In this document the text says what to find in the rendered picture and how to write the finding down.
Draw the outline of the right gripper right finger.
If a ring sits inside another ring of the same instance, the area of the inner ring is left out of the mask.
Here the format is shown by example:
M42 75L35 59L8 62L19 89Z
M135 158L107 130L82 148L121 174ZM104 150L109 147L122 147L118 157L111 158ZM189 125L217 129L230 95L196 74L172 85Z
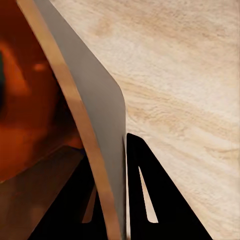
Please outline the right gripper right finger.
M145 140L126 134L130 240L213 240ZM158 222L147 217L139 168Z

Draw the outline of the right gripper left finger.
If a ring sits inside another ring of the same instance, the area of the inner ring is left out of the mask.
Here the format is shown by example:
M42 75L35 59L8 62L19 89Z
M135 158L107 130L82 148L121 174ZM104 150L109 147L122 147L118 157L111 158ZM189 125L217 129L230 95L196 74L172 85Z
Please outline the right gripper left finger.
M91 222L82 223L94 185L86 154L28 240L108 240L98 192Z

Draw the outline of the trash can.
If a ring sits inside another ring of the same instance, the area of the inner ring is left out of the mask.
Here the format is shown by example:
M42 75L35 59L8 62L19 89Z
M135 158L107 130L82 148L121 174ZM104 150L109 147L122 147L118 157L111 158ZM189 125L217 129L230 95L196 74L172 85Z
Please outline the trash can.
M108 240L127 240L126 103L123 92L50 0L15 0L57 78L95 181ZM83 160L67 144L0 183L0 240L28 240Z

